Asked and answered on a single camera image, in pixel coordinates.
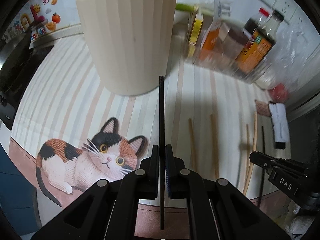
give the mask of black bottle cap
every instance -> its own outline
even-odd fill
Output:
[[[283,20],[284,20],[283,14],[280,13],[279,11],[274,10],[272,14],[273,14],[274,16],[276,16],[280,21],[283,21]]]

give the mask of wooden stick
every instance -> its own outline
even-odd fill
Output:
[[[247,128],[247,163],[246,163],[246,169],[245,169],[245,177],[247,178],[248,176],[248,171],[249,171],[249,157],[250,157],[250,132],[249,132],[249,124],[246,125]]]
[[[193,134],[191,118],[189,118],[189,134],[190,134],[190,146],[191,146],[191,166],[195,170],[195,172],[197,172],[196,144],[195,144],[195,136]]]
[[[252,143],[252,151],[254,152],[257,150],[257,136],[258,136],[258,120],[257,119],[258,119],[257,112],[254,111],[254,130],[253,130],[253,143]],[[251,175],[252,175],[252,170],[253,170],[253,163],[250,163],[248,175],[245,180],[244,189],[242,192],[243,195],[247,194]]]
[[[214,168],[214,177],[219,179],[219,148],[218,148],[218,132],[216,119],[210,114],[211,130],[212,130],[212,167]]]

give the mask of condiment bottle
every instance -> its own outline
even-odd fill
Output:
[[[258,26],[263,25],[266,22],[269,15],[270,14],[261,7],[259,13],[250,17],[246,22],[243,28],[243,33],[250,39]]]
[[[250,73],[276,43],[276,32],[284,16],[277,10],[273,11],[270,19],[259,26],[251,39],[236,58],[238,68],[244,73]]]

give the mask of screw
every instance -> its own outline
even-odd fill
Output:
[[[99,179],[98,182],[97,182],[97,185],[99,187],[104,187],[108,184],[108,181],[106,179]]]
[[[142,176],[143,174],[145,174],[146,172],[144,171],[144,169],[138,169],[136,170],[135,174],[138,176]]]
[[[226,186],[228,185],[228,181],[226,179],[218,179],[218,183],[221,186]]]
[[[190,170],[188,170],[188,169],[182,169],[182,170],[180,171],[180,173],[181,173],[182,175],[189,175],[189,174],[190,174]]]

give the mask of kitchen counter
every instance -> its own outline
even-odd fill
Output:
[[[267,92],[232,77],[184,63],[181,57],[182,38],[172,36],[165,90],[165,143],[172,144],[176,157],[186,167],[190,163],[188,119],[193,120],[197,150],[197,171],[206,179],[214,179],[210,114],[218,120],[220,177],[228,179],[240,191],[244,188],[247,135],[253,137],[255,99],[268,102]],[[83,35],[62,38],[32,78],[14,120],[12,132],[1,124],[0,142],[22,174],[37,188],[35,158],[45,141],[62,139],[81,148],[110,118],[116,117],[119,134],[127,139],[137,135],[147,138],[147,146],[138,158],[151,155],[153,144],[159,143],[158,89],[135,97],[109,92],[100,82]],[[261,126],[264,127],[266,154],[290,158],[286,150],[273,148],[271,119],[258,117],[258,146],[262,151]],[[259,195],[261,169],[254,166],[247,197]],[[72,194],[53,188],[44,179],[47,189],[67,206],[80,191]],[[275,188],[265,179],[263,194],[270,196]],[[140,200],[141,204],[159,205],[159,200]],[[169,200],[167,207],[185,207],[184,200]]]

